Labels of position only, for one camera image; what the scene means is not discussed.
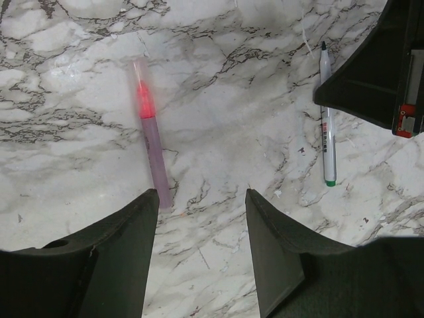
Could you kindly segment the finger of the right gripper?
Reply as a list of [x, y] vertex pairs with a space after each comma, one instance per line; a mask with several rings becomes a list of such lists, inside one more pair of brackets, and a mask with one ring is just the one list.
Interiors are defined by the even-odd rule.
[[388, 1], [377, 25], [314, 93], [316, 104], [390, 129], [423, 132], [423, 2]]

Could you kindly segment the white green-tipped pen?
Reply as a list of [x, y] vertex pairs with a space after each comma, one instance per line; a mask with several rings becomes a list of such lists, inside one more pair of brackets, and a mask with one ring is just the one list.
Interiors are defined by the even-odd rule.
[[[331, 62], [325, 41], [321, 43], [319, 63], [320, 84], [324, 84], [331, 76]], [[337, 181], [337, 161], [335, 150], [335, 119], [333, 111], [321, 106], [321, 136], [323, 141], [324, 181], [328, 187], [334, 187]]]

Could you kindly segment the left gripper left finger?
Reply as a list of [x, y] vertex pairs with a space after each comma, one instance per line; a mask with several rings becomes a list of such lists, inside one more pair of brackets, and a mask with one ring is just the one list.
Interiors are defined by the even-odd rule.
[[141, 317], [158, 220], [149, 189], [42, 248], [1, 252], [2, 317]]

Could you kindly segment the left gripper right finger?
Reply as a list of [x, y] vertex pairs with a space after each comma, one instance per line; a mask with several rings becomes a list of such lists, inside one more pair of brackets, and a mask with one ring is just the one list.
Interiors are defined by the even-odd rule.
[[423, 239], [329, 239], [246, 192], [261, 317], [422, 317]]

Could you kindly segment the pink highlighter pen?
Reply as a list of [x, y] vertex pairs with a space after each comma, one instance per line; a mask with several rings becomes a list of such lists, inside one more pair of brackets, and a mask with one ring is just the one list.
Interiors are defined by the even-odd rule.
[[150, 73], [145, 58], [132, 62], [135, 78], [136, 108], [141, 121], [146, 151], [154, 188], [157, 190], [161, 209], [170, 209], [172, 196], [163, 157], [163, 148], [156, 120], [156, 107], [150, 87]]

